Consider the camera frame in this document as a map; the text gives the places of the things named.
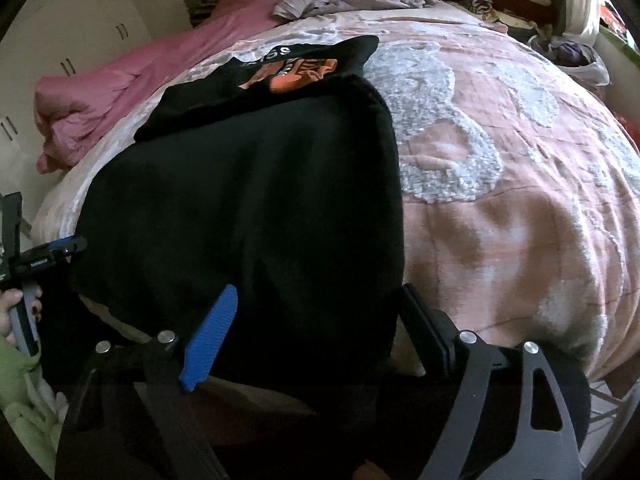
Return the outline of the person's left hand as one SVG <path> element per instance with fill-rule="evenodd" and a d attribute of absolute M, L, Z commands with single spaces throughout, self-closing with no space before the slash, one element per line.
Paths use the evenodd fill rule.
<path fill-rule="evenodd" d="M 35 299 L 32 300 L 29 309 L 32 311 L 32 319 L 38 323 L 41 318 L 41 296 L 42 290 L 39 286 L 34 289 Z M 23 298 L 23 292 L 18 289 L 8 289 L 0 295 L 0 332 L 1 336 L 13 347 L 16 346 L 16 340 L 11 326 L 9 310 L 14 308 Z"/>

